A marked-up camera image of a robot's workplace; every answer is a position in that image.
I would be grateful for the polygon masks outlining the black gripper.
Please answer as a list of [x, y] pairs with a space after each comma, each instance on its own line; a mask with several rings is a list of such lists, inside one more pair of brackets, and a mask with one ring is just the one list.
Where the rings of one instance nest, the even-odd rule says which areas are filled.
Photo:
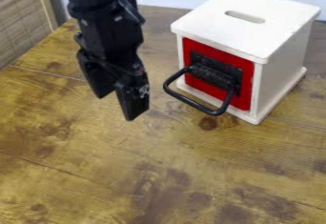
[[124, 119], [132, 121], [150, 109], [150, 82], [137, 55], [146, 20], [136, 0], [68, 0], [68, 13], [80, 27], [76, 58], [95, 96], [116, 90]]

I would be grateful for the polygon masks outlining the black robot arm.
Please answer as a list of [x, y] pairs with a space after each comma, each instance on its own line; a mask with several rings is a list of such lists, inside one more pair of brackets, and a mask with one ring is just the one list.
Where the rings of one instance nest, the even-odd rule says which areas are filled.
[[146, 19], [136, 0], [68, 0], [68, 14], [80, 28], [76, 57], [93, 93], [99, 98], [115, 93], [131, 121], [150, 109], [150, 81], [137, 55]]

